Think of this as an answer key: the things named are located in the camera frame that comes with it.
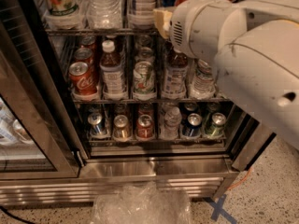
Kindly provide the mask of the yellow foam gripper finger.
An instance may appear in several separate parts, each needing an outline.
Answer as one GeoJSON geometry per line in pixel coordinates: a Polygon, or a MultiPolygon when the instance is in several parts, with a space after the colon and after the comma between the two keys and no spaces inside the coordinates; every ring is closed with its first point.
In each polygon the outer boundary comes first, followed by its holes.
{"type": "Polygon", "coordinates": [[[157,7],[153,9],[154,25],[163,39],[169,38],[170,21],[174,7],[157,7]]]}

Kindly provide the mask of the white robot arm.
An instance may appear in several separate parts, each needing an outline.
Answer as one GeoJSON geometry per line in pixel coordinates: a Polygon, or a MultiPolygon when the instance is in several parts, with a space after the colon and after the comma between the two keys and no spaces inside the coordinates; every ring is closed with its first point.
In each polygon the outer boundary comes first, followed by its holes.
{"type": "Polygon", "coordinates": [[[211,65],[230,100],[299,148],[299,0],[187,0],[153,19],[175,49],[211,65]]]}

